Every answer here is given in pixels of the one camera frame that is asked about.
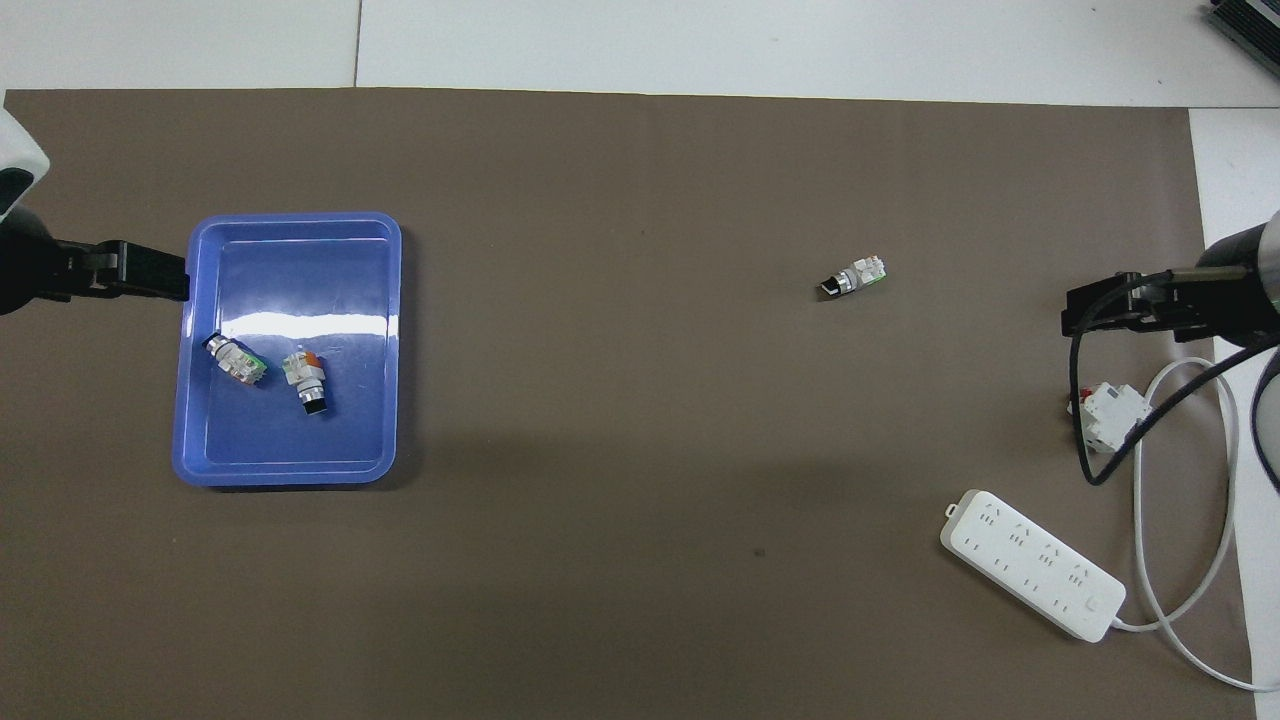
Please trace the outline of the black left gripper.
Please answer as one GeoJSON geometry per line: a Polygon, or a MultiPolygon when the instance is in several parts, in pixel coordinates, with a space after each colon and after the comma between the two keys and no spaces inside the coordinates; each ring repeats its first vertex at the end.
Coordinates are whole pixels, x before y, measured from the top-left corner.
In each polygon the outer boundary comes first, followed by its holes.
{"type": "Polygon", "coordinates": [[[61,241],[59,246],[33,211],[15,206],[1,223],[1,314],[14,313],[36,299],[65,302],[65,293],[186,302],[189,275],[182,256],[131,241],[61,241]],[[64,265],[60,293],[55,281],[64,265]]]}

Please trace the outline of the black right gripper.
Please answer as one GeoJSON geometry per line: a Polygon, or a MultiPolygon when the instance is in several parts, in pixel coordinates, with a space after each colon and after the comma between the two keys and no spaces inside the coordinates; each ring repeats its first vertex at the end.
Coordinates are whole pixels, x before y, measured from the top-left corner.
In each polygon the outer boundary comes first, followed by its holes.
{"type": "Polygon", "coordinates": [[[1167,286],[1179,342],[1220,337],[1245,347],[1270,333],[1270,224],[1230,234],[1196,265],[1143,275],[1120,272],[1069,290],[1061,336],[1134,331],[1156,316],[1167,286]]]}

